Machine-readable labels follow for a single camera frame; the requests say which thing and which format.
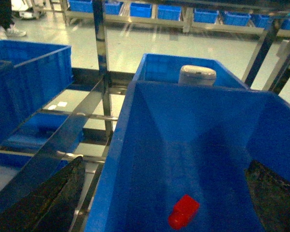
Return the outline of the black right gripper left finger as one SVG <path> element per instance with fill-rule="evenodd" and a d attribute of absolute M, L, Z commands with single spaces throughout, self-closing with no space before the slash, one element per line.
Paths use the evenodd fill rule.
<path fill-rule="evenodd" d="M 76 157 L 36 190 L 0 213 L 0 232 L 67 232 L 85 181 Z"/>

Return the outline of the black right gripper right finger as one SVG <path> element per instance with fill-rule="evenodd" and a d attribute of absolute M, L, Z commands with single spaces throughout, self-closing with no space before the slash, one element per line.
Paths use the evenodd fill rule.
<path fill-rule="evenodd" d="M 290 181 L 257 160 L 244 170 L 253 209 L 266 232 L 290 232 Z"/>

